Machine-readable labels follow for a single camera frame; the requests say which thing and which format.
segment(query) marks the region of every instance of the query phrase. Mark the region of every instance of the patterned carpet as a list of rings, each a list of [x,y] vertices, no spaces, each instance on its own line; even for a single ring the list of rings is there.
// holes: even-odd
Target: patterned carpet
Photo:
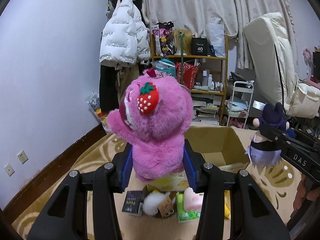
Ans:
[[[254,131],[235,128],[244,147],[247,148],[250,143],[250,135]],[[117,152],[124,150],[126,142],[115,134],[106,135],[97,143],[86,150],[74,163],[72,170],[79,170],[81,173],[95,171],[106,162],[111,162]],[[272,202],[284,223],[289,220],[293,211],[292,203],[296,194],[296,188],[300,181],[300,173],[285,161],[274,168],[257,170],[249,165],[247,171],[254,177],[266,196]],[[62,182],[65,176],[59,179],[46,192],[44,192],[32,205],[30,205],[12,224],[17,232],[24,238],[27,238],[28,232],[38,216],[39,212]],[[143,183],[138,181],[132,172],[128,190],[142,189]],[[143,215],[142,217],[133,217],[121,213],[125,194],[116,194],[115,202],[119,225],[125,240],[191,240],[197,229],[197,222],[178,224],[175,216],[167,219],[157,219]],[[87,205],[87,228],[88,239],[94,240],[92,223],[92,193],[88,194]],[[230,220],[225,220],[224,239],[229,239]]]

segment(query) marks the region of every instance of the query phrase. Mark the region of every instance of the metal screw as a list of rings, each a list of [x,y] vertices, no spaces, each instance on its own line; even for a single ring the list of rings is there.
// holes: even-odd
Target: metal screw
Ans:
[[[113,168],[113,163],[106,163],[106,164],[104,165],[104,168],[107,169],[107,170],[112,169],[112,168]]]
[[[203,166],[206,168],[206,169],[211,169],[213,167],[213,164],[212,163],[204,163]]]
[[[70,176],[70,177],[73,177],[73,178],[74,178],[74,177],[77,176],[77,175],[78,175],[78,171],[70,171],[70,172],[69,172],[69,176]]]
[[[241,170],[241,171],[240,171],[240,175],[243,176],[243,177],[248,176],[248,174],[249,174],[249,173],[248,173],[246,170]]]

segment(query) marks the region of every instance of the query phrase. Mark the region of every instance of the red gift bag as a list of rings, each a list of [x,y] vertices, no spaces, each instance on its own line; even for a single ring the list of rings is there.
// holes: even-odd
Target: red gift bag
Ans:
[[[177,71],[177,81],[179,83],[181,80],[180,66],[181,66],[181,62],[177,62],[176,71]],[[183,85],[189,88],[190,90],[193,89],[199,68],[200,68],[200,65],[195,66],[195,65],[188,64],[186,62],[183,63]]]

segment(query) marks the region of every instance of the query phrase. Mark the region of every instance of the red strawberry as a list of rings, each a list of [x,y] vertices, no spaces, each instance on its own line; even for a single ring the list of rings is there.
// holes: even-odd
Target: red strawberry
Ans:
[[[140,89],[140,95],[137,98],[137,107],[143,114],[150,114],[158,104],[159,92],[155,85],[147,82],[144,87]]]

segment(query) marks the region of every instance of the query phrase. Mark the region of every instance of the white rolling cart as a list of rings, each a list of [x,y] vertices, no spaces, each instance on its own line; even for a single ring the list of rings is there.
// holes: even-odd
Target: white rolling cart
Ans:
[[[236,87],[237,84],[252,85],[252,89],[250,89],[250,88]],[[231,105],[233,104],[235,92],[242,92],[242,93],[249,93],[249,94],[251,94],[251,96],[250,96],[250,103],[249,103],[249,106],[248,106],[248,110],[247,110],[247,114],[246,114],[246,115],[230,113],[230,110],[229,110],[229,109],[226,109],[226,110],[227,110],[227,115],[228,115],[227,126],[228,126],[228,124],[229,124],[230,117],[245,118],[244,125],[243,125],[243,129],[244,129],[245,124],[247,123],[248,116],[249,116],[249,110],[250,110],[250,105],[251,105],[253,90],[254,90],[254,87],[253,87],[253,84],[252,84],[251,82],[244,82],[244,81],[235,81],[235,82],[234,82],[234,84],[233,84],[233,86],[232,86]]]

